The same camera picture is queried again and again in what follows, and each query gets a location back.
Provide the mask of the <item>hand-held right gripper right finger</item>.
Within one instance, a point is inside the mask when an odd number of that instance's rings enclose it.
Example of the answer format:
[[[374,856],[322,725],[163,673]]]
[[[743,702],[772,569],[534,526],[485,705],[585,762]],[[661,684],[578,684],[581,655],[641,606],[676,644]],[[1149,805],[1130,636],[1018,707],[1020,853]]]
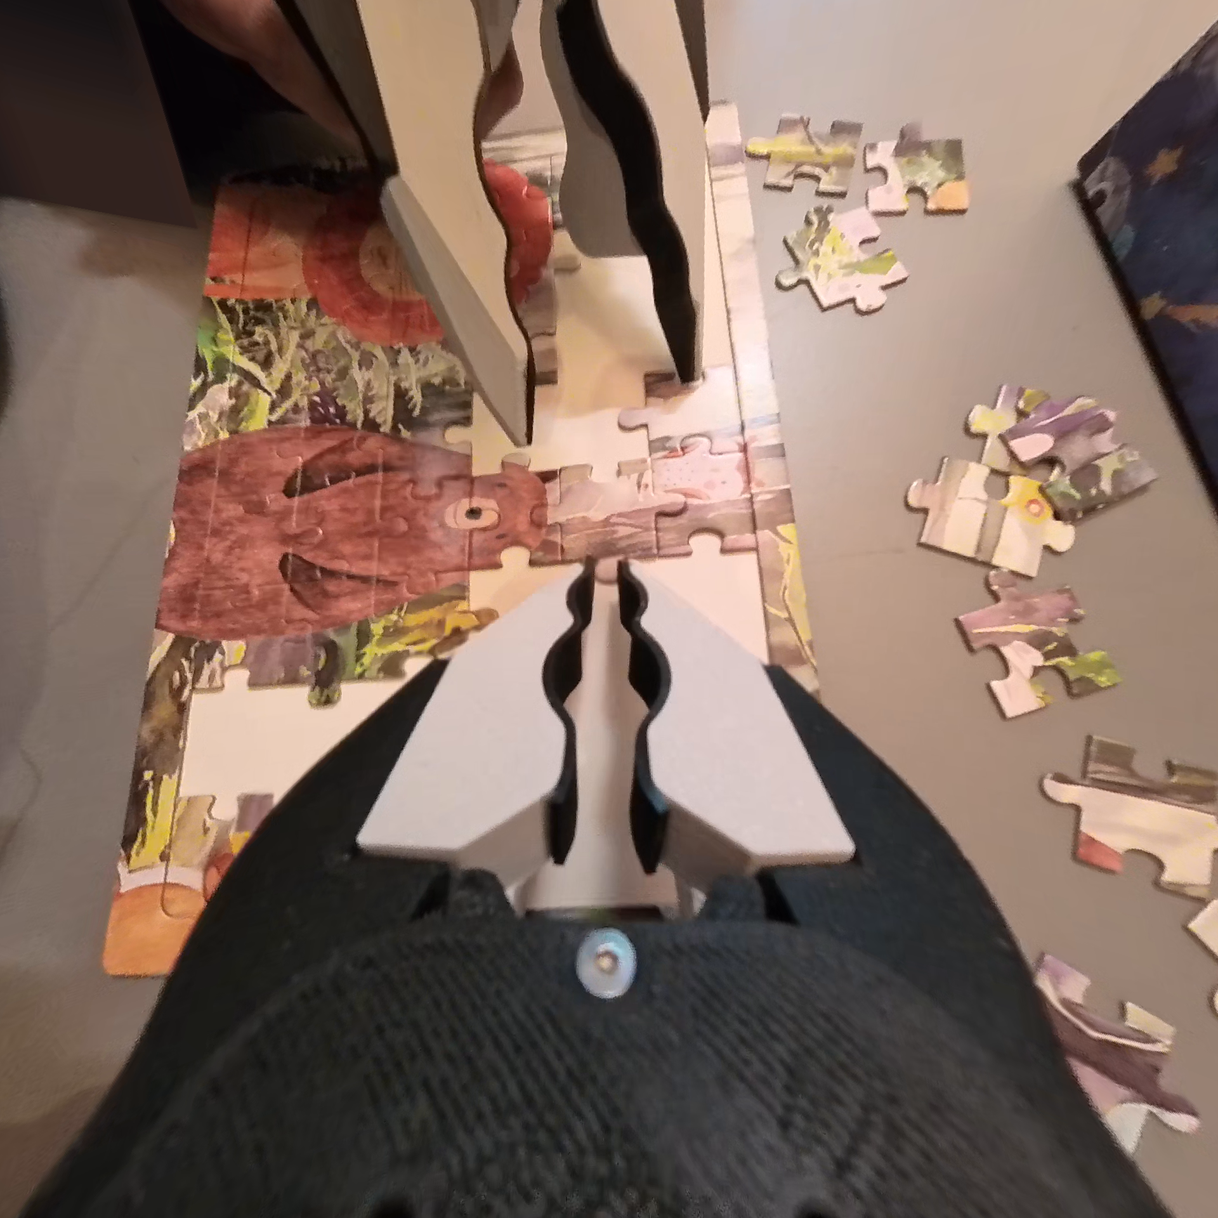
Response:
[[[627,678],[645,704],[629,822],[647,875],[707,891],[721,876],[838,865],[854,842],[772,671],[643,567],[618,567]]]

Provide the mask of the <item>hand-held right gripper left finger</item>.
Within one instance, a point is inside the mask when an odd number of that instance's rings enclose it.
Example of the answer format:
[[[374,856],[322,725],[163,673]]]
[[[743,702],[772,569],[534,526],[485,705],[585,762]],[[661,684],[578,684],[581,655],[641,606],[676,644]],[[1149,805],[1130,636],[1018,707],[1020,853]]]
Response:
[[[376,796],[363,853],[527,882],[571,855],[581,684],[594,566],[549,582],[443,664]]]

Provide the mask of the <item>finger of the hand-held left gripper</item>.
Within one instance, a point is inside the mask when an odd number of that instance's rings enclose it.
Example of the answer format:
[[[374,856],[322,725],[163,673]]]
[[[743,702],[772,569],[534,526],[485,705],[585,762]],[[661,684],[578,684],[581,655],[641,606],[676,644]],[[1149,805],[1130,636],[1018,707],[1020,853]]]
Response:
[[[358,2],[396,171],[380,202],[412,280],[483,404],[532,436],[534,360],[511,300],[509,229],[485,184],[478,106],[516,2]]]
[[[703,375],[707,146],[676,2],[543,2],[540,49],[567,153],[576,251],[643,256],[674,373]]]

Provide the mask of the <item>animal jigsaw puzzle board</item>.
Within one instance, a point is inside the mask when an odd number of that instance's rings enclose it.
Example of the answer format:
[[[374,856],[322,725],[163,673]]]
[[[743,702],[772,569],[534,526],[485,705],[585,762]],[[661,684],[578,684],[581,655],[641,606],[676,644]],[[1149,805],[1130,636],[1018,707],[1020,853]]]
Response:
[[[492,140],[534,446],[476,398],[356,160],[220,186],[116,885],[111,976],[162,976],[296,780],[540,586],[541,471],[681,493],[661,576],[816,693],[736,106],[707,127],[705,375],[678,384],[640,256],[581,256],[567,142]]]

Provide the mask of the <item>puzzle pieces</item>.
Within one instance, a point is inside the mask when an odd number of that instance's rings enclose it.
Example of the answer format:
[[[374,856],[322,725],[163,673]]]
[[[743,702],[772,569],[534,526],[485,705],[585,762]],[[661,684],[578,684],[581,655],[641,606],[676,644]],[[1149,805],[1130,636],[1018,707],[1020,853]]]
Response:
[[[858,353],[796,344],[803,404],[834,451],[829,506],[803,533],[845,558],[847,533],[901,511],[918,556],[858,587],[851,680],[903,742],[883,747],[936,813],[1016,931],[1016,956],[1067,1044],[1083,1093],[1134,1151],[1154,1118],[1216,1140],[1216,1027],[1127,1004],[1087,1005],[1105,980],[1165,982],[1216,964],[1216,569],[1192,484],[1138,442],[1161,418],[1125,324],[1094,351],[1101,393],[1021,386],[943,406],[954,367],[983,389],[1014,338],[1045,338],[1061,371],[1094,324],[1030,227],[989,242],[972,291],[927,302],[920,336],[885,329]]]

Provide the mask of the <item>person's left hand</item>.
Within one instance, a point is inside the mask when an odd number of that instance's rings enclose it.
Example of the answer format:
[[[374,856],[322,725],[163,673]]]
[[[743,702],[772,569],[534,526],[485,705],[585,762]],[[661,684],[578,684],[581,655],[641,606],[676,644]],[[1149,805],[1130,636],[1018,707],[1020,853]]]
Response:
[[[162,2],[212,49],[249,66],[272,91],[332,133],[343,111],[278,2]]]

